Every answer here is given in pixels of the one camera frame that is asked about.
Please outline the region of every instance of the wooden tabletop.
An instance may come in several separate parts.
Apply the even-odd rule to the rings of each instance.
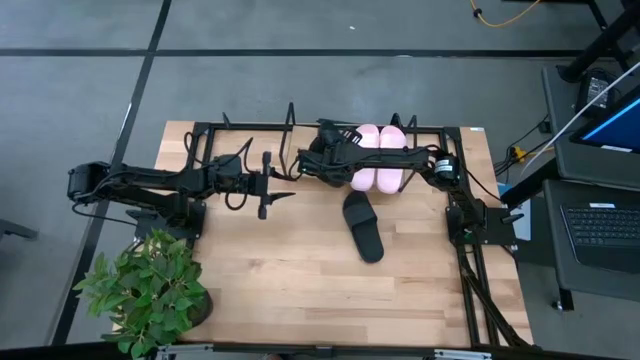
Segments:
[[[177,171],[184,166],[183,135],[192,129],[193,122],[167,122],[156,168]],[[460,131],[467,168],[497,194],[484,130]],[[315,128],[294,128],[287,139],[288,164],[315,134]],[[278,131],[217,130],[213,154],[235,153],[250,137],[248,167],[261,168],[262,152],[271,151],[272,165],[280,171]],[[436,135],[419,136],[419,145],[438,143]],[[475,183],[471,187],[489,207],[499,205]],[[269,190],[296,195],[269,206],[267,220],[257,218],[257,198],[249,197],[239,211],[227,209],[222,196],[206,200],[206,222],[194,259],[202,263],[200,281],[214,299],[214,311],[184,340],[470,345],[456,254],[447,239],[445,193],[420,176],[402,194],[369,192],[385,255],[366,264],[342,216],[349,186],[334,189],[304,176],[296,183],[271,179]],[[232,204],[241,199],[230,197]],[[493,300],[520,336],[531,341],[513,260],[498,246],[483,250]],[[475,300],[481,339],[487,342],[482,306]]]

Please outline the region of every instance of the yellow cable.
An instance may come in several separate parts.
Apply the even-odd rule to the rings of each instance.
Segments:
[[[476,10],[478,10],[478,8],[476,7],[476,3],[474,0],[469,0],[471,1],[471,7],[473,8],[473,11],[475,13]],[[478,12],[478,19],[480,19],[480,21],[482,21],[483,24],[487,25],[488,27],[492,27],[492,28],[501,28],[503,26],[507,26],[509,24],[511,24],[512,22],[520,19],[524,14],[528,13],[529,10],[533,9],[536,5],[538,5],[542,0],[536,0],[536,2],[534,2],[533,4],[531,4],[531,6],[529,6],[528,8],[526,8],[523,12],[521,12],[520,14],[516,15],[515,17],[513,17],[512,19],[509,19],[505,22],[503,22],[502,24],[490,24],[489,22],[487,22],[487,20],[484,19],[484,17],[482,16],[482,14],[480,12]]]

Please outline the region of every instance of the black slipper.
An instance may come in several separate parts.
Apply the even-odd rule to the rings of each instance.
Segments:
[[[349,194],[344,199],[342,213],[362,260],[368,263],[380,261],[384,256],[384,248],[378,232],[378,217],[373,212],[367,195],[361,191]]]

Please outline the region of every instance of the office chair leg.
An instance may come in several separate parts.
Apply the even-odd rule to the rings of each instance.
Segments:
[[[29,240],[35,240],[38,232],[11,221],[0,220],[0,239],[3,235],[17,235]]]
[[[570,290],[560,288],[560,300],[556,300],[551,306],[560,311],[573,311],[573,296]]]

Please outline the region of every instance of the laptop keyboard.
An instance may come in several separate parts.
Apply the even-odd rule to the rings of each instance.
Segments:
[[[574,246],[640,248],[640,207],[565,204],[562,214]]]

